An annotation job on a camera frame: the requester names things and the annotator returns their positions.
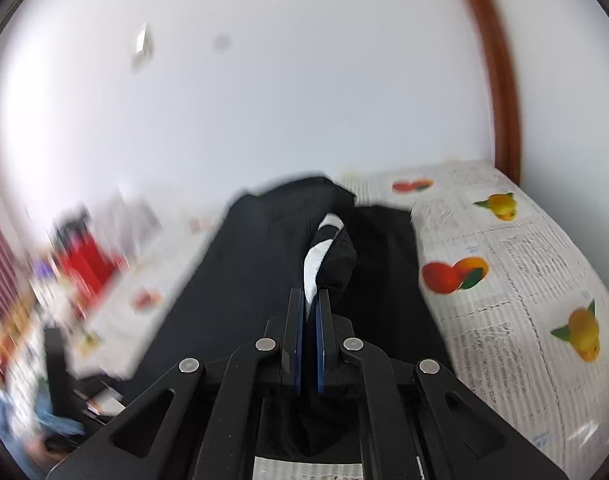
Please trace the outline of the brown wooden door frame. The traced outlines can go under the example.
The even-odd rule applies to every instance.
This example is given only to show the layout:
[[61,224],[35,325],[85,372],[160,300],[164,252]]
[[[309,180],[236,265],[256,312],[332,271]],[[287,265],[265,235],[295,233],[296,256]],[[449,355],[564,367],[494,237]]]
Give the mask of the brown wooden door frame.
[[477,24],[490,84],[494,163],[515,184],[521,180],[521,120],[518,87],[505,29],[494,0],[467,0]]

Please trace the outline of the black white blue jacket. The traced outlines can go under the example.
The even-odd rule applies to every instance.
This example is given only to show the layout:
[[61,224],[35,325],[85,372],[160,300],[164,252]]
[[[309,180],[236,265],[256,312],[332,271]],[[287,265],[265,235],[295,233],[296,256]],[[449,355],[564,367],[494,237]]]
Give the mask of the black white blue jacket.
[[182,359],[225,359],[259,336],[302,286],[305,255],[327,214],[342,220],[352,244],[349,281],[327,287],[333,313],[392,359],[449,362],[418,285],[411,214],[359,206],[345,188],[310,177],[236,200],[126,382],[124,400],[135,400]]

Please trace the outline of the fruit print bed sheet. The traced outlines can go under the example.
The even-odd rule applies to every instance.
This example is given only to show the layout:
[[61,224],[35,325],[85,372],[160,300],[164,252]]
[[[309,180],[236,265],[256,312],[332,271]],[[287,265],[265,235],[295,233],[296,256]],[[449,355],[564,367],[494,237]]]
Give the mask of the fruit print bed sheet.
[[[487,162],[352,176],[356,207],[397,211],[402,234],[351,228],[356,247],[383,238],[411,263],[357,266],[333,312],[400,356],[427,349],[419,316],[438,327],[455,373],[572,479],[609,455],[609,292],[561,227]],[[73,368],[148,384],[187,337],[213,359],[278,312],[219,307],[201,295],[222,214],[166,226],[96,301]]]

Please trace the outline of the white wall switch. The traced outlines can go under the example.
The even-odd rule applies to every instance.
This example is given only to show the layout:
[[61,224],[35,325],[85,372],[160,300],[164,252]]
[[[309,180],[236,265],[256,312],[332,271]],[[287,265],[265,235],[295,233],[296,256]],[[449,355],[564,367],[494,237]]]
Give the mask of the white wall switch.
[[154,40],[152,30],[145,23],[137,30],[131,55],[132,70],[143,68],[154,56]]

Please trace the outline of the red paper shopping bag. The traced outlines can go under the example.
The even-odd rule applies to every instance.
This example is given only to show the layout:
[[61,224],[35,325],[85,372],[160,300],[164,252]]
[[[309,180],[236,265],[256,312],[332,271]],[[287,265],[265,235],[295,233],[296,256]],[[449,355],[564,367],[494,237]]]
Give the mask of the red paper shopping bag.
[[58,236],[55,255],[84,308],[97,300],[124,262],[116,254],[107,254],[88,233],[74,234],[66,240]]

